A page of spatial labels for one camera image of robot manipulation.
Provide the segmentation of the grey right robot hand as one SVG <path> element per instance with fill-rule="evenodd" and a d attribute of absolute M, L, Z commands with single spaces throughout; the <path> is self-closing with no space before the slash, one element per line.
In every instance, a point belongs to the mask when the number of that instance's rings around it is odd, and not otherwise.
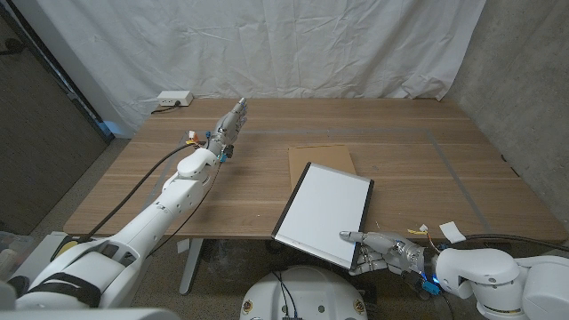
<path fill-rule="evenodd" d="M 439 252 L 398 233 L 341 231 L 340 237 L 360 244 L 357 264 L 349 271 L 352 276 L 385 268 L 398 275 L 405 271 L 430 276 L 435 272 Z"/>

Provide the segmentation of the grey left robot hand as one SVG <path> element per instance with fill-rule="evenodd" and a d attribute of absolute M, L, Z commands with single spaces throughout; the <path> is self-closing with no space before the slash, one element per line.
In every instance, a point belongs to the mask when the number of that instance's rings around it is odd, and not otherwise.
<path fill-rule="evenodd" d="M 219 156 L 222 150 L 233 145 L 241 128 L 247 121 L 247 100 L 241 98 L 238 103 L 216 124 L 207 144 L 207 149 Z"/>

